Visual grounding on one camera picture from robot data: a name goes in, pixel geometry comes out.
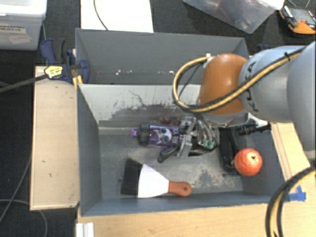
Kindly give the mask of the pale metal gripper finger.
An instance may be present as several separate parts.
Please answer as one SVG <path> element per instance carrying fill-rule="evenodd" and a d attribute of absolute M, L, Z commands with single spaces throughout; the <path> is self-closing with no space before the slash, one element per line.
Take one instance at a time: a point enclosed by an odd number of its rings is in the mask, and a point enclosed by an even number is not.
<path fill-rule="evenodd" d="M 178 146 L 178 150 L 177 150 L 177 154 L 176 154 L 177 157 L 180 157 L 182 155 L 182 151 L 183 151 L 184 146 L 186 144 L 186 137 L 187 137 L 186 135 L 182 136 L 182 141 Z"/>
<path fill-rule="evenodd" d="M 184 147 L 183 147 L 183 155 L 188 156 L 192 147 L 192 137 L 191 135 L 186 135 L 184 140 Z"/>

